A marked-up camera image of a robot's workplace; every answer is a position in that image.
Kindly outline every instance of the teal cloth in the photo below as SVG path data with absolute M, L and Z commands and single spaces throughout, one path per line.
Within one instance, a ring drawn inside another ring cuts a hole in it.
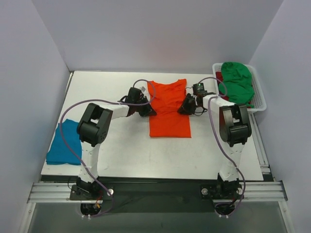
M 222 65 L 222 76 L 224 84 L 227 87 L 227 96 L 229 101 L 237 104 L 246 104 L 254 107 L 249 102 L 255 94 L 252 87 L 252 74 L 248 68 L 238 62 L 225 62 Z M 220 92 L 225 93 L 224 86 L 218 85 Z
M 81 158 L 82 146 L 77 133 L 78 122 L 66 119 L 63 123 L 63 134 L 68 145 Z M 79 159 L 66 147 L 59 130 L 59 124 L 55 131 L 55 137 L 51 145 L 50 151 L 47 153 L 47 164 L 72 164 L 80 165 Z

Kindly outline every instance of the screw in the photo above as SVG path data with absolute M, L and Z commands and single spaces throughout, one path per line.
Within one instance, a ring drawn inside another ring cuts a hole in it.
M 202 188 L 201 193 L 202 193 L 203 195 L 207 195 L 207 194 L 208 194 L 207 188 Z
M 238 188 L 237 194 L 242 195 L 243 190 L 241 188 Z
M 112 188 L 108 189 L 108 191 L 111 193 L 111 195 L 113 195 L 113 189 Z

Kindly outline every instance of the clothing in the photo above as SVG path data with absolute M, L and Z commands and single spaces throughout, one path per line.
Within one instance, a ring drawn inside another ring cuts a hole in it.
M 230 102 L 254 107 L 249 104 L 255 94 L 252 87 L 252 74 L 245 65 L 237 62 L 225 62 L 222 65 L 222 76 Z M 218 89 L 222 93 L 225 92 L 222 84 L 218 85 Z
M 157 115 L 149 117 L 150 137 L 191 137 L 189 116 L 177 112 L 186 96 L 187 80 L 171 84 L 151 82 L 155 87 L 151 106 Z M 150 84 L 148 91 L 152 97 L 154 91 Z
M 82 156 L 82 146 L 77 133 L 78 122 L 66 119 L 63 123 L 63 134 L 69 146 L 76 152 L 77 155 Z M 47 153 L 47 164 L 72 164 L 80 165 L 80 161 L 74 156 L 66 147 L 62 136 L 60 135 L 59 124 L 55 131 L 55 137 L 51 145 L 50 151 Z

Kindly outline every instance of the green cloth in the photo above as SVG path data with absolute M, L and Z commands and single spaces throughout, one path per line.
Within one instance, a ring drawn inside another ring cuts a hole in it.
M 252 104 L 249 104 L 255 92 L 252 87 L 252 74 L 248 68 L 238 62 L 225 62 L 222 65 L 222 76 L 227 87 L 229 101 L 254 108 Z M 225 93 L 225 88 L 221 83 L 218 89 L 221 93 Z

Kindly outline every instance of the white basket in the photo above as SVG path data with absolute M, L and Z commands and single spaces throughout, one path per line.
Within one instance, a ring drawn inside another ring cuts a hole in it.
M 213 65 L 214 77 L 216 77 L 216 72 L 222 71 L 222 65 L 223 65 L 223 63 L 215 63 Z M 263 96 L 263 92 L 262 92 L 260 83 L 258 81 L 258 75 L 256 73 L 256 70 L 255 70 L 255 68 L 253 68 L 250 65 L 245 65 L 245 66 L 248 68 L 249 72 L 251 72 L 251 74 L 252 74 L 252 86 L 253 86 L 253 89 L 255 92 L 254 97 L 251 101 L 251 104 L 254 106 L 254 108 L 248 108 L 247 110 L 249 112 L 252 112 L 252 113 L 255 113 L 257 111 L 264 111 L 264 110 L 266 110 L 267 105 L 266 105 L 266 100 L 264 99 L 264 96 Z M 219 94 L 218 85 L 217 85 L 216 80 L 215 80 L 215 86 L 216 86 L 216 93 Z

